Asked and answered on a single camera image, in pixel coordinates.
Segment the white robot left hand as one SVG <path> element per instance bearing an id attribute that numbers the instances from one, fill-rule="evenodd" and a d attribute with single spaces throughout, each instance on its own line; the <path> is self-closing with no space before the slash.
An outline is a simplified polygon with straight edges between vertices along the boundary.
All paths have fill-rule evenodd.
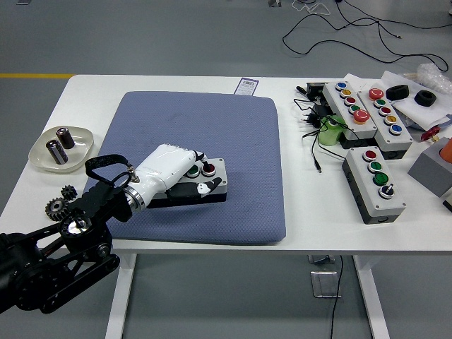
<path id="1" fill-rule="evenodd" d="M 190 178 L 182 182 L 182 177 L 197 162 L 208 170 L 209 180 L 198 182 Z M 222 178 L 217 177 L 215 171 L 204 153 L 164 143 L 135 169 L 133 179 L 124 192 L 134 213 L 151 207 L 151 201 L 158 200 L 161 194 L 165 195 L 161 201 L 169 206 L 194 204 L 213 193 L 222 183 Z"/>

